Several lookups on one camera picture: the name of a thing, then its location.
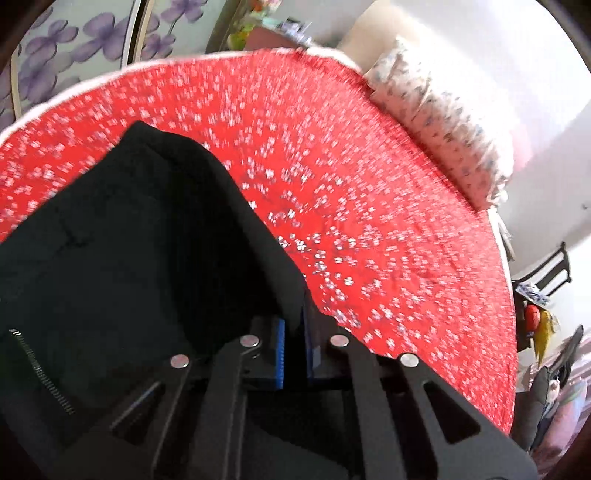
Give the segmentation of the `black pants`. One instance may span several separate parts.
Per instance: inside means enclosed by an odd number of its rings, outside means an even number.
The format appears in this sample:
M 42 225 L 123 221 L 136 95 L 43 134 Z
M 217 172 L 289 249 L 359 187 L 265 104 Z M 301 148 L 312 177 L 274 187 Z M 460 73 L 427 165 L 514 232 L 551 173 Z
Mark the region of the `black pants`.
M 259 336 L 228 409 L 242 479 L 344 479 L 342 402 L 308 385 L 304 275 L 211 152 L 142 122 L 1 246 L 1 475 L 186 479 L 228 428 L 215 356 Z

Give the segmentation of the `red floral bedspread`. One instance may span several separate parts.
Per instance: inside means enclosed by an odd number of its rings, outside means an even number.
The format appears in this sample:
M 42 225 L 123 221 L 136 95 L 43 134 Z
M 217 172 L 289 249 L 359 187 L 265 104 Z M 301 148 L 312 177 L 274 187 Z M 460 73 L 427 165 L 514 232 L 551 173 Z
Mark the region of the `red floral bedspread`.
M 77 84 L 1 135 L 9 234 L 141 120 L 221 160 L 370 350 L 410 351 L 493 424 L 513 423 L 513 298 L 499 233 L 331 55 L 259 50 L 156 60 Z

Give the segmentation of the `pile of clothes on chair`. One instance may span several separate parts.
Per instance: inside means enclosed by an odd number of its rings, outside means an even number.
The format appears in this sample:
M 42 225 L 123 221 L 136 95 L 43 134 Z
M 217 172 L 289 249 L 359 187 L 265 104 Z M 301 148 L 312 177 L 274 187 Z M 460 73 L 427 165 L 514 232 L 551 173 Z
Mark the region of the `pile of clothes on chair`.
M 515 285 L 514 301 L 518 380 L 510 437 L 544 472 L 590 415 L 590 328 L 564 330 L 534 286 Z

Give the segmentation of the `black wooden chair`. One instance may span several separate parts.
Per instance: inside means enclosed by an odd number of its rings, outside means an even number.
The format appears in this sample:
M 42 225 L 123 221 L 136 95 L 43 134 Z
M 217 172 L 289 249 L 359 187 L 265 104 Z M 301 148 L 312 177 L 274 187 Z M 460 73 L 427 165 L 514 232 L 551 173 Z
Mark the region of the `black wooden chair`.
M 519 286 L 525 286 L 531 280 L 538 291 L 548 297 L 572 282 L 570 259 L 565 242 L 562 242 L 557 250 L 528 274 L 513 279 L 513 290 L 516 291 Z

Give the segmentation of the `pink floral pillow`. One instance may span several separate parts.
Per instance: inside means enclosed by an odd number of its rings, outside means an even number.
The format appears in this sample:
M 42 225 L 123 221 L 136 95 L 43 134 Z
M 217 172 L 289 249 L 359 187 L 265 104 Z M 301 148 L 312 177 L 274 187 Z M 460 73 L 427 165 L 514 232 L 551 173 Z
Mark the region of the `pink floral pillow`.
M 512 143 L 494 110 L 401 35 L 367 71 L 370 98 L 425 149 L 475 210 L 507 198 Z

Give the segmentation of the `bedside table with clutter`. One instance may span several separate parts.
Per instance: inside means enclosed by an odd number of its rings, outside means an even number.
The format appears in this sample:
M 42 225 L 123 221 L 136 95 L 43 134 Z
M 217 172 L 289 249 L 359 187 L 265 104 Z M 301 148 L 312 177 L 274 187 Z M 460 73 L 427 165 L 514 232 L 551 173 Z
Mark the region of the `bedside table with clutter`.
M 231 51 L 311 48 L 317 43 L 308 35 L 310 24 L 294 18 L 273 17 L 280 1 L 243 1 L 231 21 L 225 47 Z

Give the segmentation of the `floral sliding wardrobe doors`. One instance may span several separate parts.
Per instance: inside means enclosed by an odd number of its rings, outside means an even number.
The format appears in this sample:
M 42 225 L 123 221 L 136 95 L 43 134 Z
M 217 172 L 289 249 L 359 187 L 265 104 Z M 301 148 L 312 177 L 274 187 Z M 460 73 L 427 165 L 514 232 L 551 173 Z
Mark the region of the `floral sliding wardrobe doors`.
M 204 53 L 222 1 L 55 1 L 1 70 L 1 127 L 85 80 L 137 61 Z

